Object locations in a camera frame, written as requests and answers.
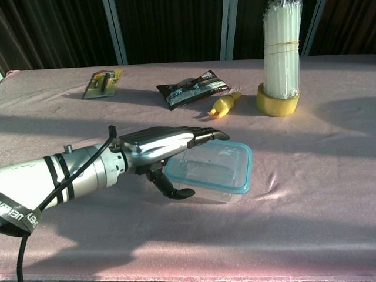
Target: white plastic straw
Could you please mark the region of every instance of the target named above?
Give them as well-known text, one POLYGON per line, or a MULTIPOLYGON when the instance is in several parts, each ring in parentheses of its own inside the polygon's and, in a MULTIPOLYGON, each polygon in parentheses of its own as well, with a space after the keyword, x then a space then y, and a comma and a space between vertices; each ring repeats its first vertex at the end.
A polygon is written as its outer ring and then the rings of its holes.
POLYGON ((301 0, 270 1, 264 15, 264 92, 288 99, 299 94, 301 0))

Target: clear plastic container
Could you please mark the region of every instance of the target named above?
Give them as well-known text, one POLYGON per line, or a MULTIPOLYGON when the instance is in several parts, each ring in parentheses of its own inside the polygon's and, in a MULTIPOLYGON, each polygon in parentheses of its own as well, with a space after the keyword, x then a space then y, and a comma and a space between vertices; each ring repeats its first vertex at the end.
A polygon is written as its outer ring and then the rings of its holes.
POLYGON ((196 197, 230 203, 248 192, 251 167, 247 145, 211 140, 173 156, 166 176, 177 189, 191 188, 196 197))

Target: table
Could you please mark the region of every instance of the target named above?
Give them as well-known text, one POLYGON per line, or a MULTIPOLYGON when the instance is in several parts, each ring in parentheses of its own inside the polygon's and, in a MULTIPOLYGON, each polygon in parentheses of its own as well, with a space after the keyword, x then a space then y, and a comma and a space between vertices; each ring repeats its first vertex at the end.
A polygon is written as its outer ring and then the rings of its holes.
MULTIPOLYGON (((104 67, 5 78, 0 166, 103 142, 109 125, 120 135, 215 127, 252 148, 250 193, 234 204, 172 202, 146 177, 123 175, 44 211, 26 248, 26 279, 376 280, 375 55, 301 58, 301 98, 285 118, 254 107, 262 60, 117 68, 116 96, 97 100, 81 98, 104 67), (171 112, 155 86, 208 69, 244 95, 230 114, 206 117, 214 96, 171 112)), ((1 280, 15 279, 19 243, 0 235, 1 280)))

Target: yellow tape roll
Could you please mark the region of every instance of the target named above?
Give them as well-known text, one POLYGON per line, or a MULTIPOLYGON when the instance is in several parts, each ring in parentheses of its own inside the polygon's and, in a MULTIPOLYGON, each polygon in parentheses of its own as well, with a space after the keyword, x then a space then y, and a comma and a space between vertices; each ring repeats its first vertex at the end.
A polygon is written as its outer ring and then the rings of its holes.
POLYGON ((289 99, 277 99, 270 97, 264 93, 264 84, 261 83, 258 86, 256 108, 265 115, 281 118, 295 112, 299 97, 300 92, 298 96, 289 99))

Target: yellow rubber chicken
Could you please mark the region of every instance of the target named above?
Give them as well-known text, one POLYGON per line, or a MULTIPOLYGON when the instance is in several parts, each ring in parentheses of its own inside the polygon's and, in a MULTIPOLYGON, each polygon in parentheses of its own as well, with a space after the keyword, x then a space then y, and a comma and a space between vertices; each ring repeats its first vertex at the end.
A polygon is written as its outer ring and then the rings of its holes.
POLYGON ((229 110, 235 105, 235 101, 241 96, 240 92, 234 92, 231 95, 219 97, 213 105, 213 108, 207 114, 216 119, 225 116, 229 110))

